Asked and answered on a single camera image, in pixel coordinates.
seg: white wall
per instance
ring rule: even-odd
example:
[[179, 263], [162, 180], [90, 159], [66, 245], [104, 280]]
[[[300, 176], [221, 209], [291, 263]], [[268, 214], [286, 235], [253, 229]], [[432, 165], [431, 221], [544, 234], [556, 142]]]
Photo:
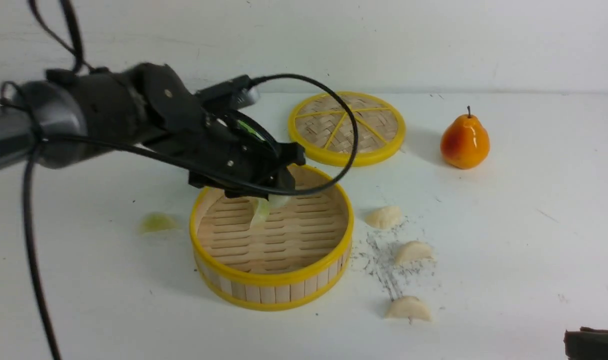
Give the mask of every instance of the white wall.
[[[39, 3], [64, 30], [57, 2]], [[166, 62], [190, 88], [286, 71], [370, 92], [608, 92], [608, 0], [74, 3], [92, 64]], [[0, 0], [0, 81], [70, 63], [24, 0]]]

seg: white tabletop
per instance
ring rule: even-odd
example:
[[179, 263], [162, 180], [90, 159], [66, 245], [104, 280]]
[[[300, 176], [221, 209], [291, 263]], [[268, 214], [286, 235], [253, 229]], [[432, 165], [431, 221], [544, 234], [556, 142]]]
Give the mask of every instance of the white tabletop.
[[[341, 182], [358, 217], [349, 271], [293, 310], [220, 300], [194, 272], [187, 230], [137, 235], [148, 212], [188, 221], [199, 191], [186, 171], [127, 153], [38, 168], [36, 241], [63, 358], [561, 360], [565, 330], [608, 328], [608, 95], [380, 97], [405, 117], [406, 143]], [[247, 113], [285, 141], [304, 98], [267, 94]], [[466, 105], [491, 152], [464, 171], [441, 162], [439, 139]], [[0, 172], [0, 359], [48, 359], [22, 170]], [[384, 205], [402, 207], [399, 230], [362, 221]], [[433, 246], [437, 262], [393, 268], [391, 251], [410, 240]], [[383, 319], [401, 295], [425, 301], [435, 321]]]

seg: bamboo steamer lid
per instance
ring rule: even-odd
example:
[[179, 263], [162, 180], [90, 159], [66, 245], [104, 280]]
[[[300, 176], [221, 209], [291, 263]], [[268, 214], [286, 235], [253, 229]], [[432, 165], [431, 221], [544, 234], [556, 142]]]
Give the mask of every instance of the bamboo steamer lid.
[[[402, 146], [406, 125], [388, 102], [365, 93], [340, 91], [358, 122], [358, 154], [354, 166], [370, 166], [392, 157]], [[288, 134], [311, 160], [344, 166], [353, 146], [353, 127], [347, 112], [329, 94], [299, 103], [288, 117]]]

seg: yellow spoke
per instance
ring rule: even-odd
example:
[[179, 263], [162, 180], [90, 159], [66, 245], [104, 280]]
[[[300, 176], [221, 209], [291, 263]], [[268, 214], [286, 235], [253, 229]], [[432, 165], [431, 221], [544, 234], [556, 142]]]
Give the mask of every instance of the yellow spoke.
[[295, 119], [300, 117], [308, 117], [308, 116], [325, 116], [327, 114], [342, 114], [345, 112], [344, 110], [329, 110], [329, 111], [320, 111], [320, 112], [309, 112], [307, 114], [300, 114], [295, 116]]
[[328, 137], [328, 140], [324, 144], [324, 147], [322, 148], [323, 150], [326, 150], [329, 148], [329, 145], [331, 145], [331, 141], [333, 140], [334, 137], [336, 137], [336, 133], [338, 132], [340, 126], [342, 125], [342, 121], [344, 121], [344, 119], [346, 118], [347, 115], [348, 115], [348, 112], [345, 112], [342, 115], [342, 117], [340, 117], [340, 120], [337, 122], [337, 125], [335, 125], [335, 128], [333, 129], [330, 136]]
[[368, 123], [366, 123], [366, 121], [364, 121], [363, 118], [357, 116], [355, 114], [356, 110], [352, 110], [353, 111], [353, 115], [355, 116], [355, 120], [357, 120], [358, 123], [360, 123], [364, 128], [368, 129], [369, 132], [373, 133], [373, 135], [375, 135], [378, 139], [380, 139], [381, 141], [384, 142], [384, 144], [388, 144], [389, 142], [386, 141], [386, 139], [384, 139], [384, 137], [382, 137], [382, 135], [380, 135], [379, 132], [377, 132], [375, 129], [373, 129], [370, 125], [368, 125]]
[[352, 112], [354, 113], [361, 113], [361, 112], [375, 112], [377, 110], [384, 110], [384, 111], [391, 111], [391, 109], [389, 109], [388, 107], [365, 107], [364, 109], [352, 109]]

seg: dark object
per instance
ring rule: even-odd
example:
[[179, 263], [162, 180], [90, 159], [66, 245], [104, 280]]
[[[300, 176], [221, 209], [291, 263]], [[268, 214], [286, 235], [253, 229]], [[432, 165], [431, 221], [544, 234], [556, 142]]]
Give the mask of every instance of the dark object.
[[570, 360], [608, 360], [608, 330], [581, 327], [566, 331], [564, 347]]
[[[41, 28], [75, 60], [71, 70], [46, 70], [45, 81], [22, 86], [5, 81], [0, 87], [0, 169], [28, 160], [22, 182], [26, 256], [54, 360], [62, 356], [35, 248], [31, 194], [35, 164], [58, 169], [106, 151], [126, 151], [186, 169], [190, 184], [218, 187], [230, 197], [315, 194], [333, 187], [353, 165], [359, 139], [355, 116], [338, 94], [316, 80], [292, 73], [256, 79], [244, 75], [191, 95], [167, 65], [142, 63], [121, 73], [93, 68], [84, 59], [82, 34], [70, 0], [59, 0], [59, 4], [72, 46], [46, 25], [37, 0], [28, 0], [28, 4]], [[83, 67], [89, 70], [88, 75], [78, 75]], [[317, 86], [349, 116], [353, 139], [348, 162], [325, 184], [295, 189], [287, 166], [304, 164], [301, 146], [276, 142], [254, 120], [238, 112], [258, 100], [257, 85], [283, 78]], [[8, 86], [15, 90], [12, 100], [5, 97]], [[155, 151], [134, 146], [138, 143]]]

